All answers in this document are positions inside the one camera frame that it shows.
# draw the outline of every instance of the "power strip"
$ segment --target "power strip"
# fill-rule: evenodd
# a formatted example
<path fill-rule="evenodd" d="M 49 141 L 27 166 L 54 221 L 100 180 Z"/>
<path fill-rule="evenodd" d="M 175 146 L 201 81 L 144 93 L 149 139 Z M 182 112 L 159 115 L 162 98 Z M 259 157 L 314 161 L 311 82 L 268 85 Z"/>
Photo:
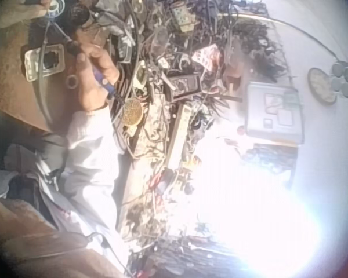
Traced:
<path fill-rule="evenodd" d="M 175 120 L 172 138 L 168 149 L 168 156 L 166 158 L 166 166 L 169 169 L 176 170 L 179 167 L 191 115 L 192 108 L 186 104 L 181 104 L 178 109 L 177 118 Z"/>

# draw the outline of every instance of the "bright light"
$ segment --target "bright light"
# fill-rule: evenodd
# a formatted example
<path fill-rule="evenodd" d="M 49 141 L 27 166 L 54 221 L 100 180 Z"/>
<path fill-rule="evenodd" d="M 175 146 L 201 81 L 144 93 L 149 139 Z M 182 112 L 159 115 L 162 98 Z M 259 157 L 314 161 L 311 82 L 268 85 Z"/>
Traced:
<path fill-rule="evenodd" d="M 313 217 L 267 171 L 237 166 L 229 150 L 212 155 L 218 159 L 208 160 L 211 168 L 203 159 L 196 180 L 201 222 L 210 223 L 216 238 L 252 271 L 273 278 L 297 274 L 320 242 Z"/>

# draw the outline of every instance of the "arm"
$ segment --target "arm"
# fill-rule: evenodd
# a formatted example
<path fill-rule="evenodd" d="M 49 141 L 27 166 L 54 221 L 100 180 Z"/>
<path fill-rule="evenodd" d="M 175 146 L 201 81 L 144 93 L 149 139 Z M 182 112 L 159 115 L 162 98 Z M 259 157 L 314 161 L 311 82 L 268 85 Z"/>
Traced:
<path fill-rule="evenodd" d="M 90 60 L 111 84 L 119 72 L 105 50 L 93 45 L 83 45 L 82 50 L 77 57 L 81 111 L 74 114 L 68 131 L 70 176 L 64 189 L 84 216 L 114 229 L 116 207 L 111 194 L 118 175 L 118 152 L 106 105 L 107 91 L 96 82 Z"/>

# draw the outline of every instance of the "white electrical box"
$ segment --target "white electrical box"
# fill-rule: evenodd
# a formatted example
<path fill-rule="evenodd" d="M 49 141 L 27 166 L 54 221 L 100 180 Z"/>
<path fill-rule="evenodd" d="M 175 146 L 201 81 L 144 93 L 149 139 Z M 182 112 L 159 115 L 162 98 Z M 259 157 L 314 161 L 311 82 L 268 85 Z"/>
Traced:
<path fill-rule="evenodd" d="M 247 90 L 246 133 L 274 142 L 304 142 L 302 106 L 291 87 L 251 82 Z"/>

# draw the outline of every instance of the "blue handle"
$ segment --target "blue handle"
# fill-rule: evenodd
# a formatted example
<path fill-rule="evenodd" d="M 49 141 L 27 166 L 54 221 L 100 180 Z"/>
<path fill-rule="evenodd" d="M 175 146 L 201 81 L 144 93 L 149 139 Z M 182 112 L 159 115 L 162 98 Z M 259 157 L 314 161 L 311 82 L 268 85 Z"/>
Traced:
<path fill-rule="evenodd" d="M 108 91 L 108 94 L 113 95 L 115 93 L 115 87 L 107 81 L 104 75 L 95 66 L 93 66 L 93 74 L 98 83 Z"/>

